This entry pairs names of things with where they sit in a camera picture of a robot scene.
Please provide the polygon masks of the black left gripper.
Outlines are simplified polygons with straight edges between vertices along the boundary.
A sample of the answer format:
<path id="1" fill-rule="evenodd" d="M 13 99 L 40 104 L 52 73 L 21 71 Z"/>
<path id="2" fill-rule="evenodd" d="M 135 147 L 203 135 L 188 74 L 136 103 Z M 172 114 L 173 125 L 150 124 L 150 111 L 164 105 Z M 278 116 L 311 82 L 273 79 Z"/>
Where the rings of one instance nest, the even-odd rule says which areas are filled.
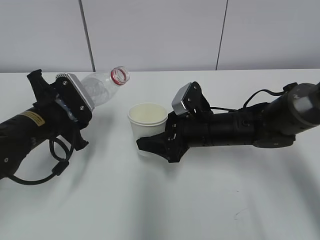
<path id="1" fill-rule="evenodd" d="M 37 114 L 36 118 L 41 124 L 36 128 L 40 133 L 37 139 L 53 142 L 58 136 L 62 136 L 75 150 L 84 149 L 89 143 L 83 139 L 81 130 L 89 123 L 82 124 L 69 118 L 67 111 L 56 103 L 55 83 L 48 84 L 41 69 L 29 73 L 27 79 L 36 99 L 32 112 Z"/>

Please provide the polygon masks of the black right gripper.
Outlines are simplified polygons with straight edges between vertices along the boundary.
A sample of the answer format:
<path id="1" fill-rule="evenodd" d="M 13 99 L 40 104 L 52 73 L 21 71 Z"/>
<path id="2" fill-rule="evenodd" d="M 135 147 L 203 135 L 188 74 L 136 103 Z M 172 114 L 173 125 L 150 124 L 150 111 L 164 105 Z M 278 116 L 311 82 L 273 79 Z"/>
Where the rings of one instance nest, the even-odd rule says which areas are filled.
<path id="1" fill-rule="evenodd" d="M 136 140 L 139 150 L 158 155 L 169 163 L 179 163 L 183 155 L 189 150 L 184 137 L 185 121 L 190 114 L 168 114 L 165 132 L 153 136 L 140 137 Z"/>

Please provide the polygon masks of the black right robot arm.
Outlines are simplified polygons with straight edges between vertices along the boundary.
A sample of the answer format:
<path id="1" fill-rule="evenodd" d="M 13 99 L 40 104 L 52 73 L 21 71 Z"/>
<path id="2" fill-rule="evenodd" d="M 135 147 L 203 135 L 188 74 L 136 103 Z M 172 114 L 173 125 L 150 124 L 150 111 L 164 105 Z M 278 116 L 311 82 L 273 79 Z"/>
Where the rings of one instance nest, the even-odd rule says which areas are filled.
<path id="1" fill-rule="evenodd" d="M 272 102 L 244 103 L 239 109 L 220 108 L 214 113 L 201 86 L 190 82 L 175 95 L 164 132 L 140 137 L 137 147 L 178 163 L 195 147 L 289 147 L 297 134 L 320 124 L 318 84 L 294 82 L 272 95 Z"/>

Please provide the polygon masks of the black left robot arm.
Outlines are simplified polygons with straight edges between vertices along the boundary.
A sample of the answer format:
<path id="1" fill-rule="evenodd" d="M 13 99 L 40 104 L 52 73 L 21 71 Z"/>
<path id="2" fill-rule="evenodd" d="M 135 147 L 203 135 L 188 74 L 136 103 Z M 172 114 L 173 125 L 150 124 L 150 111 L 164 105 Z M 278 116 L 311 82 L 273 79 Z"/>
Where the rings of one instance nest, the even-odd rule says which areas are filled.
<path id="1" fill-rule="evenodd" d="M 0 124 L 0 177 L 35 186 L 59 176 L 69 166 L 73 152 L 89 144 L 81 130 L 92 119 L 94 103 L 72 73 L 57 74 L 51 84 L 40 69 L 27 78 L 36 101 L 31 108 Z M 58 161 L 51 174 L 33 181 L 16 177 L 23 159 L 44 141 L 49 141 L 49 151 Z"/>

